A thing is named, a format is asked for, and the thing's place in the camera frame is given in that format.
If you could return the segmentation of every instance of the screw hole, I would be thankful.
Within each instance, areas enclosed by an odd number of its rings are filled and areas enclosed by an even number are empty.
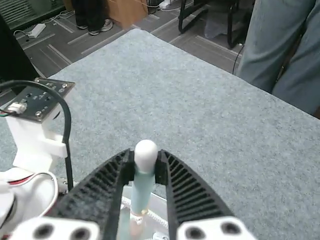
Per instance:
[[[54,227],[52,225],[44,224],[42,226],[39,226],[35,230],[33,236],[35,239],[46,239],[50,237],[53,231],[54,231]]]
[[[87,228],[78,228],[72,235],[71,240],[88,240],[90,237],[90,231]]]
[[[206,237],[204,231],[198,227],[189,227],[185,231],[185,235],[187,239],[204,239]]]
[[[222,224],[221,229],[224,234],[237,235],[241,233],[241,229],[232,222]]]

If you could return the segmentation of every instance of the gray pants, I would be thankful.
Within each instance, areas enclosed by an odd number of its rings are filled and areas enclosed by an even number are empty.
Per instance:
[[[277,81],[304,24],[301,43]],[[320,0],[255,0],[237,76],[313,115],[320,107]]]

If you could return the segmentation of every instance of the red wire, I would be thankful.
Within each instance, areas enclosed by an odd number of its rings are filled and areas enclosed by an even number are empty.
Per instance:
[[[22,178],[22,179],[19,179],[19,180],[8,181],[8,183],[9,183],[10,185],[21,184],[21,183],[23,183],[23,182],[27,181],[31,176],[32,176],[32,175],[27,176],[27,177]]]

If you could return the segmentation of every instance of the shoe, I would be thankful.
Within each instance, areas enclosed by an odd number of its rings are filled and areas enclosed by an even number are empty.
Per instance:
[[[104,25],[102,26],[101,29],[99,29],[99,30],[94,30],[94,31],[89,31],[89,34],[90,34],[91,36],[96,36],[96,35],[98,35],[100,32],[107,32],[107,31],[109,31],[110,29],[112,29],[113,25],[114,25],[114,23],[113,23],[110,19],[106,19],[106,20],[104,21]]]
[[[86,26],[86,25],[83,25],[83,26],[76,26],[78,29],[80,29],[80,30],[85,30],[85,29],[87,29],[88,28],[88,26]]]

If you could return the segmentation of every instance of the cylindrical object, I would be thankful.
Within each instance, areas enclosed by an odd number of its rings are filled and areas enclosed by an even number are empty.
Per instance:
[[[155,183],[157,145],[151,140],[140,141],[134,149],[135,174],[131,192],[131,213],[141,216],[148,208]]]

